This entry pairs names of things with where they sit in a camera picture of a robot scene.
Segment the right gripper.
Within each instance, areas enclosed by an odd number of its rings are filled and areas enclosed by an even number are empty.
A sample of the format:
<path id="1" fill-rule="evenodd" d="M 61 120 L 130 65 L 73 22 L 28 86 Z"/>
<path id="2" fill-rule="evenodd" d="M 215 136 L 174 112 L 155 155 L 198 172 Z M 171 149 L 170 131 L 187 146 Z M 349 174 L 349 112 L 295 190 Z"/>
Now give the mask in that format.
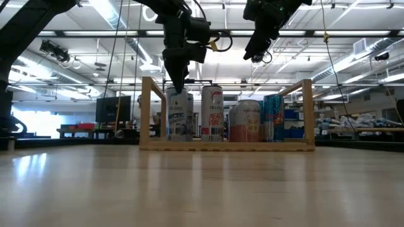
<path id="1" fill-rule="evenodd" d="M 281 27 L 303 3 L 303 0 L 247 0 L 243 18 L 253 21 L 255 29 L 243 59 L 262 61 L 271 40 L 279 36 Z"/>

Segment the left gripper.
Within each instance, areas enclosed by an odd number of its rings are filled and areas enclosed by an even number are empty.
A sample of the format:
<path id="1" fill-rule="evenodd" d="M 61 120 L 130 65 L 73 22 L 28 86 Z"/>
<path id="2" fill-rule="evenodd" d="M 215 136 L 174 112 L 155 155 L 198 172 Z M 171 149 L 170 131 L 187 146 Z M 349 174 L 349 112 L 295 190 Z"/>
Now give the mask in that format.
<path id="1" fill-rule="evenodd" d="M 208 43 L 208 21 L 188 12 L 159 14 L 156 23 L 163 25 L 164 65 L 177 93 L 182 93 L 189 61 L 204 63 Z"/>

